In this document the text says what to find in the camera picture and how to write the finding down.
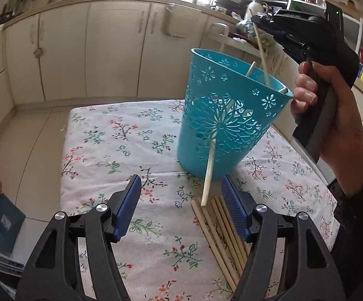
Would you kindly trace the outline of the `person right hand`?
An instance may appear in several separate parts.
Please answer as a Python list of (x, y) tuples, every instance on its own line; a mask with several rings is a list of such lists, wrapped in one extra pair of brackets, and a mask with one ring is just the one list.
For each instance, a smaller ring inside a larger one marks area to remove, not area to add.
[(328, 131), (320, 144), (320, 157), (331, 168), (343, 193), (352, 197), (363, 188), (363, 126), (352, 90), (334, 66), (302, 62), (293, 90), (291, 114), (298, 119), (319, 100), (319, 85), (310, 77), (314, 71), (336, 95)]

